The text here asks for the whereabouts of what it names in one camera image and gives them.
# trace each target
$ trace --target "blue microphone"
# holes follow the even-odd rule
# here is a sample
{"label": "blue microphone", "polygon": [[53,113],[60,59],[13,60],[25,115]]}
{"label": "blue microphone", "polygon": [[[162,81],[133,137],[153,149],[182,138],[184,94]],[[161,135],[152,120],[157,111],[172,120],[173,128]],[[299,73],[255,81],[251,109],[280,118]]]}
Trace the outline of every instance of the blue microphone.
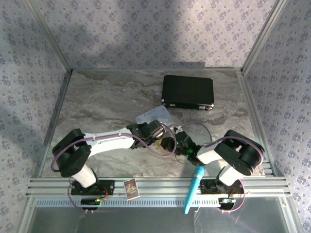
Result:
{"label": "blue microphone", "polygon": [[205,173],[205,166],[198,166],[195,170],[195,174],[190,184],[189,192],[186,197],[185,207],[184,207],[184,214],[189,212],[190,206],[192,204],[192,200],[196,194],[196,191],[199,187],[200,181]]}

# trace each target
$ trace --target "black cable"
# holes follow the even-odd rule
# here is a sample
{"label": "black cable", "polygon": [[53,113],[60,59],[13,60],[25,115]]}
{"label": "black cable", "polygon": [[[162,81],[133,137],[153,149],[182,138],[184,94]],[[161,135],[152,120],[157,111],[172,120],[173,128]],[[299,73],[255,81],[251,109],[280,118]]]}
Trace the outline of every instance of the black cable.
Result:
{"label": "black cable", "polygon": [[177,159],[177,155],[175,154],[175,158],[176,158],[176,161],[177,162],[179,162],[180,164],[186,164],[186,163],[182,163],[182,162],[180,162],[178,159]]}

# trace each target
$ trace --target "marble surface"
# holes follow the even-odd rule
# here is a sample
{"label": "marble surface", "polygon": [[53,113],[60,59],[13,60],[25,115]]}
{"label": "marble surface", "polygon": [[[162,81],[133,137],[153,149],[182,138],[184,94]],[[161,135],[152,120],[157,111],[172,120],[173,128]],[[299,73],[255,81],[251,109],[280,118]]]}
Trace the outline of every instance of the marble surface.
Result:
{"label": "marble surface", "polygon": [[[213,140],[233,129],[254,139],[242,92],[235,71],[189,70],[124,70],[74,71],[47,155],[44,177],[59,176],[50,170],[52,148],[72,129],[84,133],[101,133],[121,129],[135,117],[160,105],[163,76],[183,75],[209,77],[214,83],[215,107],[212,111],[169,108],[174,122],[205,124]],[[184,129],[197,144],[208,142],[209,136],[200,125]],[[153,145],[163,154],[167,153]],[[177,157],[181,162],[187,160]],[[195,166],[178,163],[175,156],[160,157],[147,149],[118,149],[99,153],[86,163],[99,177],[192,177]],[[226,165],[215,161],[207,165],[207,176],[216,176]],[[253,175],[263,175],[259,168]]]}

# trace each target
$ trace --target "wall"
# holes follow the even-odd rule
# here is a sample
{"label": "wall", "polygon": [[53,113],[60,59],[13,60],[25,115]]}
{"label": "wall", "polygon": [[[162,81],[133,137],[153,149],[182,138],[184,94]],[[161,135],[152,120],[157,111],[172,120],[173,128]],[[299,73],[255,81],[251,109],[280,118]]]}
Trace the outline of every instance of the wall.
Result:
{"label": "wall", "polygon": [[241,67],[275,0],[37,0],[73,69]]}
{"label": "wall", "polygon": [[24,193],[65,72],[24,2],[0,1],[0,232],[17,229]]}
{"label": "wall", "polygon": [[289,0],[247,78],[306,232],[311,232],[311,2]]}

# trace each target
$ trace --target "black case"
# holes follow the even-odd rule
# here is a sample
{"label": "black case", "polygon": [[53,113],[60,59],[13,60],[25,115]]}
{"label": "black case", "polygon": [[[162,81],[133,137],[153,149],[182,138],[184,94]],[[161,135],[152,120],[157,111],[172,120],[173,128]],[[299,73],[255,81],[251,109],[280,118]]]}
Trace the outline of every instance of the black case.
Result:
{"label": "black case", "polygon": [[165,107],[212,110],[214,107],[213,80],[166,75],[161,104]]}

